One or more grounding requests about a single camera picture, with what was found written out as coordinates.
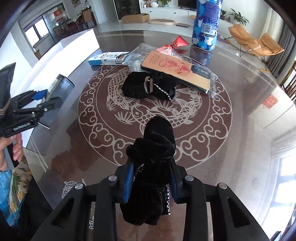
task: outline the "clear plastic bag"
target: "clear plastic bag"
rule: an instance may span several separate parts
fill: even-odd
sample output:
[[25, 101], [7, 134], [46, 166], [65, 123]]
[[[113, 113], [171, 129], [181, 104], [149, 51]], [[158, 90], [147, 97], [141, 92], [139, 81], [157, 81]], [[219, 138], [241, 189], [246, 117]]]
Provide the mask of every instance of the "clear plastic bag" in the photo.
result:
[[[156, 47], [153, 47], [151, 45], [141, 43], [137, 48], [135, 48], [133, 51], [129, 53], [129, 55], [125, 58], [123, 65], [127, 65], [129, 67], [129, 70], [131, 72], [147, 72], [146, 70], [141, 69], [141, 63], [146, 58], [146, 56], [153, 50], [156, 50]], [[183, 61], [190, 62], [191, 64], [197, 65], [199, 70], [201, 70], [203, 73], [207, 73], [207, 78], [210, 79], [210, 90], [207, 92], [208, 95], [210, 95], [212, 98], [215, 98], [216, 96], [216, 80], [218, 79], [218, 76], [215, 75], [211, 70], [209, 70], [207, 67], [202, 66], [199, 62], [178, 54], [175, 50], [167, 50], [164, 49], [163, 51], [160, 51], [164, 54], [169, 54], [171, 56], [174, 56], [178, 59], [182, 59]]]

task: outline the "tv screen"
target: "tv screen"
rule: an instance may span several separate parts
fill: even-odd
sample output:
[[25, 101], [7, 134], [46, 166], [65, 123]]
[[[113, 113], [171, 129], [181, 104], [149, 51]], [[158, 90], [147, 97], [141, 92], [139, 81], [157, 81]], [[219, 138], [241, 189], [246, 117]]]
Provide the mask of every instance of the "tv screen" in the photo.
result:
[[196, 1], [197, 0], [179, 0], [178, 5], [179, 7], [185, 7], [185, 8], [196, 10], [197, 8]]

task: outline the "blue plastic bottle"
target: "blue plastic bottle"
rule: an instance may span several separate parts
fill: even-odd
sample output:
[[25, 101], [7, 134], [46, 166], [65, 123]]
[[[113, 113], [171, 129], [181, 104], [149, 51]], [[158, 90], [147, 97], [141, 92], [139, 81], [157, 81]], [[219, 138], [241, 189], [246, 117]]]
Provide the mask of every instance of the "blue plastic bottle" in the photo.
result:
[[197, 0], [192, 43], [202, 50], [215, 48], [223, 0]]

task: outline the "red foil wrapper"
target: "red foil wrapper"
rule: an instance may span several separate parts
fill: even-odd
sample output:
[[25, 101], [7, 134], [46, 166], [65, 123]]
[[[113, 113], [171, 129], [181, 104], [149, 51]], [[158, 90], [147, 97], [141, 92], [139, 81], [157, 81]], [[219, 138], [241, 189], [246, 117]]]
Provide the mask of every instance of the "red foil wrapper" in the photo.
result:
[[171, 45], [165, 45], [165, 46], [158, 48], [156, 50], [160, 53], [171, 55], [173, 49], [178, 48], [178, 47], [182, 47], [182, 46], [186, 46], [188, 44], [189, 43], [185, 39], [183, 39], [181, 36], [178, 36], [176, 38], [176, 40]]

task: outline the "silver bolt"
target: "silver bolt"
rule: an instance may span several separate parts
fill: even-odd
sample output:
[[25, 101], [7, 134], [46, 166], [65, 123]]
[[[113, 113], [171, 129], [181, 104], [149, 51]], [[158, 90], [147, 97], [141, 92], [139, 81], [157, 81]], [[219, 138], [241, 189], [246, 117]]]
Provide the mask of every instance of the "silver bolt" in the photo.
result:
[[75, 184], [75, 189], [81, 189], [81, 188], [83, 188], [83, 184], [82, 183], [76, 183]]
[[219, 187], [221, 189], [226, 189], [227, 188], [227, 185], [225, 183], [219, 183]]
[[193, 181], [193, 179], [194, 179], [194, 177], [191, 176], [191, 175], [187, 175], [187, 176], [185, 176], [185, 180], [186, 180], [186, 181], [191, 182], [191, 181]]
[[108, 177], [109, 181], [114, 182], [117, 180], [117, 177], [115, 175], [111, 175]]

